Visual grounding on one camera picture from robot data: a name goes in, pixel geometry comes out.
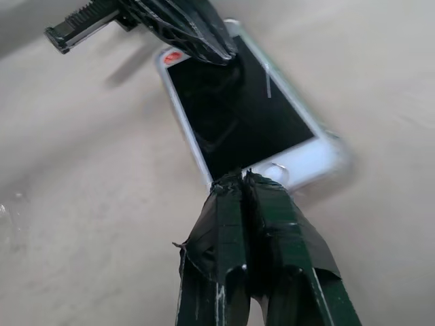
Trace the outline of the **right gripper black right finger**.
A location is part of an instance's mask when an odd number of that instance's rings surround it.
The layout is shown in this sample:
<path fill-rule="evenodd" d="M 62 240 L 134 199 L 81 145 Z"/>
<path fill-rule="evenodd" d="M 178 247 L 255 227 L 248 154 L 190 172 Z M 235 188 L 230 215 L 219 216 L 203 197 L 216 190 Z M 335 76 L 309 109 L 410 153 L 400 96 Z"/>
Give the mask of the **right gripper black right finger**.
<path fill-rule="evenodd" d="M 331 250 L 289 191 L 253 172 L 243 185 L 264 326 L 362 326 Z"/>

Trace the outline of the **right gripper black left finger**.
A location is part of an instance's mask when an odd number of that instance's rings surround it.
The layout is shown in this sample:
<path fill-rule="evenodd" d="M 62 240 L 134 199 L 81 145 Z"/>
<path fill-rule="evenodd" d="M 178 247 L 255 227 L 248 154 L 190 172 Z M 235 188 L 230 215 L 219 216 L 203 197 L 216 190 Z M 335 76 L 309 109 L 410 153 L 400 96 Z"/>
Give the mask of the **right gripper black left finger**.
<path fill-rule="evenodd" d="M 250 294 L 240 173 L 215 181 L 179 244 L 175 326 L 247 326 Z"/>

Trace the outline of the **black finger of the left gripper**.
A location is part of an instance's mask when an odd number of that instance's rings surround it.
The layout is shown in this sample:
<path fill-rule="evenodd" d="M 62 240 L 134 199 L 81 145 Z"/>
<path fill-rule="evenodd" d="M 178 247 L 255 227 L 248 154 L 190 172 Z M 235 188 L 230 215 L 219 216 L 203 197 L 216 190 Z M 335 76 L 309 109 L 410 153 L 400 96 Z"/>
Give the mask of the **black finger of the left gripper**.
<path fill-rule="evenodd" d="M 175 13 L 169 0 L 135 0 L 135 15 L 159 39 L 179 49 L 181 40 L 179 33 L 174 30 L 174 24 L 180 21 L 181 16 Z M 199 61 L 219 66 L 227 65 L 227 60 Z"/>
<path fill-rule="evenodd" d="M 197 60 L 234 60 L 237 45 L 209 0 L 169 0 L 180 21 L 174 30 L 180 35 L 178 46 Z"/>

